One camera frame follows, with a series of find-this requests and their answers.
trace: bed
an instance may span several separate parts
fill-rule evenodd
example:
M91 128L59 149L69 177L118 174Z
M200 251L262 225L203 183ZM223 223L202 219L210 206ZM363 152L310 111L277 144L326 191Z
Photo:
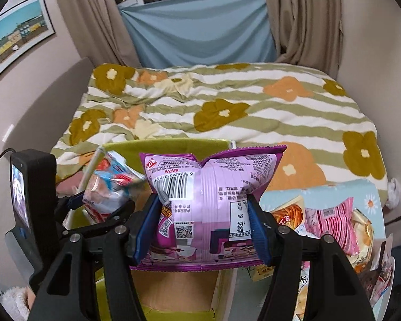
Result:
M97 67L52 149L58 189L75 191L98 145L159 137L286 144L268 190L367 178L386 200L376 128L345 89L321 71L269 63Z

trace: pink snack bag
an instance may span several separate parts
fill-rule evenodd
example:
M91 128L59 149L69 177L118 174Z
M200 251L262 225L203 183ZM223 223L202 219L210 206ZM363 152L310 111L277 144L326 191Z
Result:
M156 238L137 268L204 271L261 264L251 240L247 193L266 190L286 146L192 154L141 153L162 211Z
M331 234L348 255L357 255L360 249L354 227L351 225L354 198L347 198L334 208L316 210L306 208L306 227L309 232L321 237Z

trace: picture frame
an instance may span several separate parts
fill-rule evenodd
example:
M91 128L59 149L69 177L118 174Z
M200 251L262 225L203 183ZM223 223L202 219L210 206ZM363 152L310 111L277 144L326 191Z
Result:
M0 14L0 75L55 34L45 0L24 0Z

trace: floral blanket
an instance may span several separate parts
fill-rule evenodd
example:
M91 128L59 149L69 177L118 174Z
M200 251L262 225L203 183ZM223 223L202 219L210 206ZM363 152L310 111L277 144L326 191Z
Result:
M367 178L386 200L374 124L326 74L287 64L97 67L52 149L57 182L81 170L100 144L165 137L287 144L268 190Z

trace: curtain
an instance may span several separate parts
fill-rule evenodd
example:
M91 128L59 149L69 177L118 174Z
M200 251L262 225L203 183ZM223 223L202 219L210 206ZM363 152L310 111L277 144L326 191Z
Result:
M144 67L276 60L265 0L164 0L120 11Z
M336 78L342 49L341 0L266 0L278 58Z
M131 37L114 0L58 0L81 57L103 63L140 67Z

